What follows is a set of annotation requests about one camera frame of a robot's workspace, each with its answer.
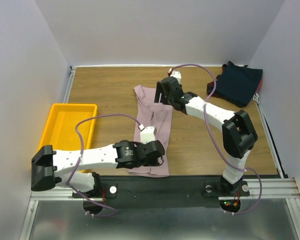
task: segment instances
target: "yellow tray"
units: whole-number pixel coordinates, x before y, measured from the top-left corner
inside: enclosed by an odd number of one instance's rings
[[[97,115],[96,104],[55,103],[52,105],[40,140],[38,151],[44,145],[52,145],[54,150],[79,150],[80,139],[75,131],[76,125]],[[78,130],[82,134],[84,149],[92,142],[96,120],[82,123]]]

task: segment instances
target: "wooden table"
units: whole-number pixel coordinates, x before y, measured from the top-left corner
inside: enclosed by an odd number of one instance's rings
[[[125,113],[137,116],[137,99],[134,87],[142,85],[155,88],[167,76],[169,67],[78,67],[69,97],[69,103],[97,104],[98,115]],[[212,79],[197,67],[179,69],[184,92],[194,92],[206,98],[207,83]],[[210,67],[217,76],[220,67]],[[226,100],[212,97],[212,104],[238,111],[240,108]],[[249,113],[258,134],[246,167],[253,167],[259,174],[277,174],[275,163],[258,113],[252,101],[243,108]],[[222,134],[211,126],[218,145],[223,149]],[[99,148],[121,140],[133,140],[135,122],[127,117],[114,116],[96,120],[91,147]],[[171,175],[221,175],[225,163],[218,155],[209,137],[204,121],[173,111],[170,142],[167,150]],[[127,169],[98,169],[101,175],[128,175]]]

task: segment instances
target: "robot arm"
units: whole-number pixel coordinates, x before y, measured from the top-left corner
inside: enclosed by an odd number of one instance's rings
[[[233,112],[211,103],[206,103],[193,92],[184,93],[180,85],[181,75],[173,72],[169,77],[157,82],[155,103],[171,105],[177,111],[205,120],[204,105],[208,122],[222,132],[223,147],[228,153],[227,161],[238,169],[244,169],[247,157],[258,139],[249,115],[240,110]],[[229,192],[233,191],[243,172],[226,165],[221,181]]]
[[[86,149],[77,170],[160,166],[158,159],[165,154],[165,149],[155,138],[156,128],[149,126],[140,132],[141,142],[122,140],[108,146]],[[31,190],[69,187],[66,181],[80,156],[80,150],[53,150],[52,145],[43,146],[31,160]],[[75,172],[71,185],[85,193],[93,190],[97,184],[92,173]]]

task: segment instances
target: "gray wall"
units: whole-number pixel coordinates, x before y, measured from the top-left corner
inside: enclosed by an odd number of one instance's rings
[[[36,0],[70,65],[248,64],[284,0]]]
[[[0,240],[19,238],[31,158],[68,69],[35,1],[0,1]]]
[[[285,1],[249,66],[264,70],[260,105],[300,189],[300,0]]]

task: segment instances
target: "black cloth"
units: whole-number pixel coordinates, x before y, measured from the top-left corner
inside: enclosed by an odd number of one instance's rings
[[[236,66],[229,61],[223,73],[217,77],[215,93],[240,108],[245,107],[253,98],[262,74],[262,69]]]

